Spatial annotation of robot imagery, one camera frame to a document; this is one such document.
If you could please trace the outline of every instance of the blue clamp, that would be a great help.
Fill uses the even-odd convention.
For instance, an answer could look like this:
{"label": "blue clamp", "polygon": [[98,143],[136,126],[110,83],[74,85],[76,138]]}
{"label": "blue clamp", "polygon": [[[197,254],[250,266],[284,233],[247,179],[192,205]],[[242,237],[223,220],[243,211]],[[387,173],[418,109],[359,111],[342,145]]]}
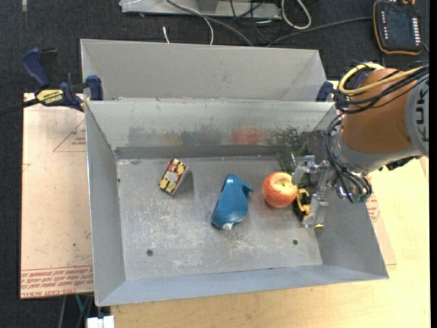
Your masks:
{"label": "blue clamp", "polygon": [[26,73],[30,77],[34,78],[40,85],[36,93],[48,87],[51,82],[40,62],[40,53],[40,49],[35,47],[21,58],[21,64],[23,65]]}
{"label": "blue clamp", "polygon": [[86,84],[91,92],[91,99],[101,101],[103,100],[102,82],[97,75],[90,75],[87,77]]}
{"label": "blue clamp", "polygon": [[321,88],[319,89],[315,101],[326,102],[326,100],[329,98],[329,95],[332,94],[333,90],[334,90],[334,85],[330,81],[325,81],[321,86]]}
{"label": "blue clamp", "polygon": [[231,230],[247,213],[247,198],[252,188],[239,177],[229,174],[221,189],[212,224],[221,230]]}

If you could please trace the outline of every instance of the red apple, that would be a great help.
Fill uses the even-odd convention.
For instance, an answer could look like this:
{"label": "red apple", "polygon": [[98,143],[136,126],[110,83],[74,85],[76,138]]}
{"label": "red apple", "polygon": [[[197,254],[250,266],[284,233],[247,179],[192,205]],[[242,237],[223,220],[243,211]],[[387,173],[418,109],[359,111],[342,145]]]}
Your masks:
{"label": "red apple", "polygon": [[275,208],[289,206],[298,194],[292,184],[292,176],[286,172],[274,172],[266,177],[262,185],[262,196],[266,203]]}

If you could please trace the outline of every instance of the cardboard sheet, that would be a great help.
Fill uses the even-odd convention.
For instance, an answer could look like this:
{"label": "cardboard sheet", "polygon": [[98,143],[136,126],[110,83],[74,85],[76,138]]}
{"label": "cardboard sheet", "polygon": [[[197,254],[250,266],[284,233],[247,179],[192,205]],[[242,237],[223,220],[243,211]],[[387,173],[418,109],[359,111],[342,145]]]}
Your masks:
{"label": "cardboard sheet", "polygon": [[20,297],[93,291],[85,115],[24,109]]}

